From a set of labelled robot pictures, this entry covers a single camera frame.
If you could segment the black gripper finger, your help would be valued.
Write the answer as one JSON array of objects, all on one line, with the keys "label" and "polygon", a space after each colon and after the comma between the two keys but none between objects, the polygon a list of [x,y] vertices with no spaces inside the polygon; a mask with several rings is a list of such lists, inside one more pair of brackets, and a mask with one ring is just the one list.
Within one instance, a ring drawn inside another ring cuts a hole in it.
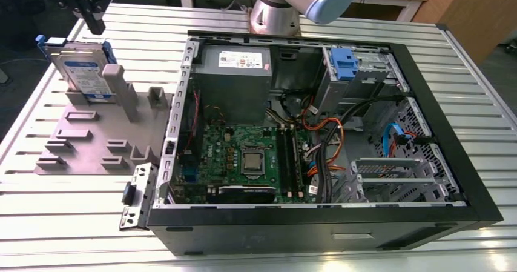
[{"label": "black gripper finger", "polygon": [[105,3],[101,0],[82,0],[82,19],[85,20],[89,31],[94,35],[102,34],[105,24],[102,15],[105,12]]}]

